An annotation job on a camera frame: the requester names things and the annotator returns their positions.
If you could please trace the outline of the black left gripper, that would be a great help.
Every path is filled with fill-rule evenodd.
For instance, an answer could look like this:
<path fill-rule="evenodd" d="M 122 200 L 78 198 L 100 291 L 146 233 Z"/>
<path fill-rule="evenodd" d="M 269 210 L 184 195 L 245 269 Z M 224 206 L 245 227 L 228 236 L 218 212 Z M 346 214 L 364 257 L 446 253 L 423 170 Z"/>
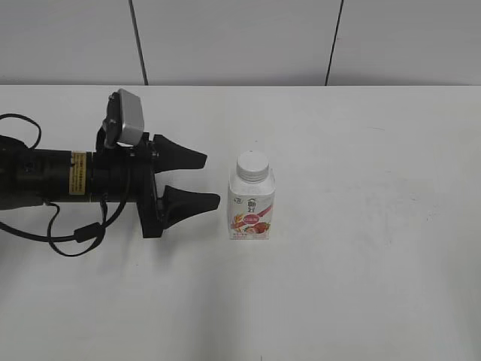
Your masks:
<path fill-rule="evenodd" d="M 199 214 L 215 211 L 219 195 L 194 193 L 166 186 L 157 195 L 155 174 L 175 170 L 203 169 L 207 155 L 170 141 L 163 135 L 142 134 L 135 146 L 105 145 L 107 135 L 98 132 L 92 154 L 89 193 L 93 202 L 117 202 L 117 209 L 104 226 L 111 226 L 128 203 L 134 203 L 141 223 L 142 236 L 159 238 L 164 229 Z"/>

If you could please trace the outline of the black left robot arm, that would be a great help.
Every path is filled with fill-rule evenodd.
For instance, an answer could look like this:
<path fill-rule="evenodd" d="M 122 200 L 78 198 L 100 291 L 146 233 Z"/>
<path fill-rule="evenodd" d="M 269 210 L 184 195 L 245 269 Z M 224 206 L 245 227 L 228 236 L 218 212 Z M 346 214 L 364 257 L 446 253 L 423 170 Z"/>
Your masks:
<path fill-rule="evenodd" d="M 99 135 L 95 152 L 29 149 L 14 138 L 1 139 L 1 209 L 48 202 L 127 202 L 137 206 L 144 238 L 219 207 L 213 193 L 166 186 L 157 194 L 156 174 L 202 169 L 207 157 L 162 135 L 141 136 L 135 146 L 106 148 Z"/>

